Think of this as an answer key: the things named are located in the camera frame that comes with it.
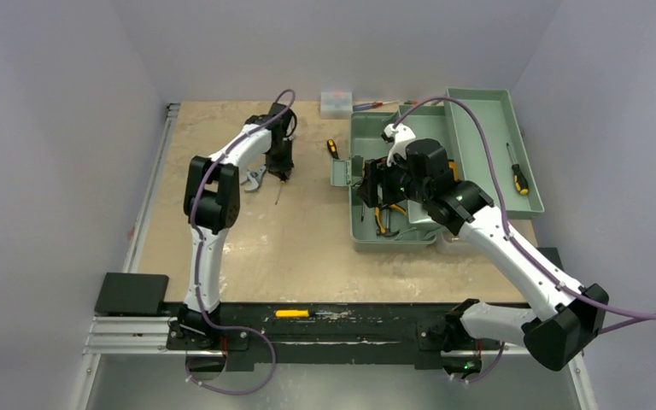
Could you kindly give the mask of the medium black yellow screwdriver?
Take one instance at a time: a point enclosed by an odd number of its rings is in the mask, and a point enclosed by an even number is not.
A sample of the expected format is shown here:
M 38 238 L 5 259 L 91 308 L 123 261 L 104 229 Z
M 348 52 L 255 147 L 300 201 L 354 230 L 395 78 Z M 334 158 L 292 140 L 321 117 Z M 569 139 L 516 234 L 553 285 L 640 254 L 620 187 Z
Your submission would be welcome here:
M 287 182 L 289 181 L 289 179 L 290 179 L 290 176 L 287 173 L 281 173 L 279 175 L 279 177 L 278 177 L 278 180 L 279 180 L 278 191 L 277 191 L 275 201 L 274 201 L 275 205 L 279 204 L 279 200 L 280 200 L 282 191 L 284 190 L 284 187 L 287 184 Z

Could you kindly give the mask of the yellow needle nose pliers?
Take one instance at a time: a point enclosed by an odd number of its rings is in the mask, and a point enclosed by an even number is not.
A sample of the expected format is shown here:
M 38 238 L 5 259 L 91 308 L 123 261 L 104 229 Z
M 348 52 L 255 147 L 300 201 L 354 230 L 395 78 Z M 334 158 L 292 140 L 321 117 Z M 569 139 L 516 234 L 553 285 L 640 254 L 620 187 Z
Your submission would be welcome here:
M 379 237 L 395 237 L 400 233 L 391 228 L 391 215 L 393 212 L 407 216 L 407 210 L 398 204 L 383 205 L 374 208 L 374 220 Z

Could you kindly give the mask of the stubby black yellow screwdriver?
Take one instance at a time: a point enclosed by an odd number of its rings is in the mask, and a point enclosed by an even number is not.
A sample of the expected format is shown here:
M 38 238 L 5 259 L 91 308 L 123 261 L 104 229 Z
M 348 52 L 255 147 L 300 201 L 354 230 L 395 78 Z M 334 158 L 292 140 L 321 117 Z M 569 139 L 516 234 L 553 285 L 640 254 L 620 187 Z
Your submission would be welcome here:
M 331 158 L 334 160 L 339 160 L 340 156 L 337 152 L 337 145 L 333 139 L 328 139 L 326 141 L 326 147 L 331 155 Z

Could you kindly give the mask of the long black yellow screwdriver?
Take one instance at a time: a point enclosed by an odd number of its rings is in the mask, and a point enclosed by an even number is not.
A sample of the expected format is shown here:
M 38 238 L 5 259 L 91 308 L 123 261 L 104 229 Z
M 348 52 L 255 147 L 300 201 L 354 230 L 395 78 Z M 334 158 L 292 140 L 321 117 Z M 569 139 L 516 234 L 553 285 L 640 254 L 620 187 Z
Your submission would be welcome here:
M 527 178 L 524 176 L 521 166 L 514 154 L 514 150 L 510 143 L 506 143 L 507 154 L 511 161 L 511 169 L 513 174 L 513 183 L 519 195 L 527 196 L 530 192 L 530 187 Z

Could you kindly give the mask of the yellow black utility knife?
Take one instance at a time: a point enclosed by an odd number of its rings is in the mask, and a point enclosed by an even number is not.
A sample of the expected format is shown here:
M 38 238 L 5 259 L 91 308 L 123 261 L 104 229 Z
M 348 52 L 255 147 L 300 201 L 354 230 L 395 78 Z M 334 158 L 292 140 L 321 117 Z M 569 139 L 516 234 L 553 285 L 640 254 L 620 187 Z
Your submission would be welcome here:
M 459 171 L 458 171 L 458 168 L 457 168 L 457 166 L 456 166 L 455 161 L 453 161 L 453 160 L 449 160 L 449 161 L 448 161 L 448 166 L 449 166 L 450 170 L 452 171 L 452 175 L 453 175 L 454 181 L 459 181 L 459 180 L 460 180 L 460 176 L 459 176 Z

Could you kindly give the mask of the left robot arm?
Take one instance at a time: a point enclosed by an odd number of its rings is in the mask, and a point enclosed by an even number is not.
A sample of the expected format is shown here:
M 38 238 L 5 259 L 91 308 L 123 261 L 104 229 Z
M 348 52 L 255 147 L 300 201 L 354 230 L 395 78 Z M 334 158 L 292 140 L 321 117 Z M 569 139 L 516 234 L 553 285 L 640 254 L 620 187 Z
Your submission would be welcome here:
M 263 155 L 266 171 L 288 181 L 296 125 L 294 111 L 275 102 L 266 114 L 249 117 L 222 149 L 190 160 L 183 209 L 192 236 L 191 280 L 177 323 L 199 349 L 210 349 L 220 340 L 220 326 L 210 315 L 220 304 L 223 248 L 240 212 L 242 174 Z

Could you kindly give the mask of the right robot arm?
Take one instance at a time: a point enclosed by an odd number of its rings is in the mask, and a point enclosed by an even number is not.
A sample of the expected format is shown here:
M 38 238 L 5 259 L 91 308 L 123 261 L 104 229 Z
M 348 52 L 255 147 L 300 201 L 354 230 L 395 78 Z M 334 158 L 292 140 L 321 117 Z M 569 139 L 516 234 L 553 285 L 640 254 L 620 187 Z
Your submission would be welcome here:
M 494 339 L 522 346 L 559 371 L 600 335 L 606 290 L 567 275 L 506 220 L 489 194 L 455 179 L 437 141 L 419 139 L 402 155 L 366 160 L 356 195 L 369 208 L 420 204 L 438 225 L 479 249 L 526 300 L 526 308 L 462 302 L 446 315 L 445 350 Z

